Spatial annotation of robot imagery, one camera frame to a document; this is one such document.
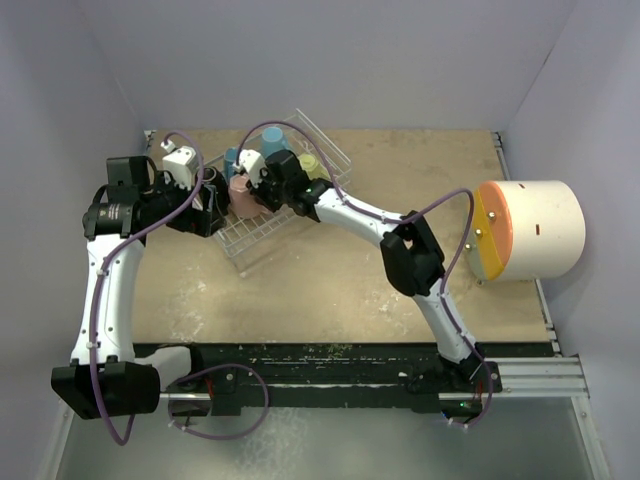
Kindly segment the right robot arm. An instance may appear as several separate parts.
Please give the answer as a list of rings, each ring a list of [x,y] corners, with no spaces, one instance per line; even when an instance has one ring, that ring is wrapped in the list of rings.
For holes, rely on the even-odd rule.
[[[345,193],[335,175],[311,178],[290,150],[268,157],[245,149],[236,160],[237,171],[249,177],[248,188],[256,202],[275,213],[288,206],[296,215],[340,227],[377,247],[385,275],[400,294],[411,298],[425,317],[445,367],[446,383],[467,391],[481,383],[494,393],[497,375],[491,371],[475,337],[465,326],[448,289],[448,280],[459,259],[474,214],[474,196],[467,188],[454,190],[419,212],[406,215],[375,208]],[[447,200],[465,195],[469,213],[463,238],[448,266],[425,214]]]

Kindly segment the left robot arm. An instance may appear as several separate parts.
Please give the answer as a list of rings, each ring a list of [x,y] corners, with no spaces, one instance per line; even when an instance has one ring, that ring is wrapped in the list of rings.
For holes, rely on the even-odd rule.
[[[133,345],[136,278],[149,233],[163,225],[203,238],[225,224],[230,200],[215,169],[192,147],[179,147],[155,167],[147,156],[106,161],[107,182],[83,215],[88,282],[70,362],[51,386],[82,419],[152,413],[172,383],[202,387],[206,369],[193,348],[165,346],[139,357]]]

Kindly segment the dark blue mug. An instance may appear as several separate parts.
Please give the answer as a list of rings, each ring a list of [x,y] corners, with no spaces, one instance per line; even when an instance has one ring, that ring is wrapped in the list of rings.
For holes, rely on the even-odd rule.
[[[237,147],[230,147],[224,153],[224,172],[227,182],[230,182],[235,175],[245,173],[244,168],[239,164],[238,155]]]

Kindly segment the light blue mug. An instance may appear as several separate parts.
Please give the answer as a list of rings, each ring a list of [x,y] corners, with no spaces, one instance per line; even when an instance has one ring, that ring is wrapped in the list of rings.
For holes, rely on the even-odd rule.
[[[288,139],[281,128],[268,126],[263,130],[260,152],[264,158],[268,158],[276,152],[290,149]]]

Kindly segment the pink mug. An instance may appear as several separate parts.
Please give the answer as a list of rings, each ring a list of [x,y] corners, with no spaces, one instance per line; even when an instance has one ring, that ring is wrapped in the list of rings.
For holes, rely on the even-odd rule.
[[[255,218],[261,214],[269,214],[270,211],[259,204],[251,195],[247,182],[247,175],[233,175],[229,180],[230,207],[234,214],[243,219]]]

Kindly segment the yellow-green mug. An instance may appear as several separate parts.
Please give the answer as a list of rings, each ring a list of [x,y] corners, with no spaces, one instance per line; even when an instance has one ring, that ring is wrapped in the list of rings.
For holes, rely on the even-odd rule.
[[[303,153],[298,156],[299,164],[302,170],[307,174],[310,180],[324,179],[329,181],[330,176],[322,162],[314,155]]]

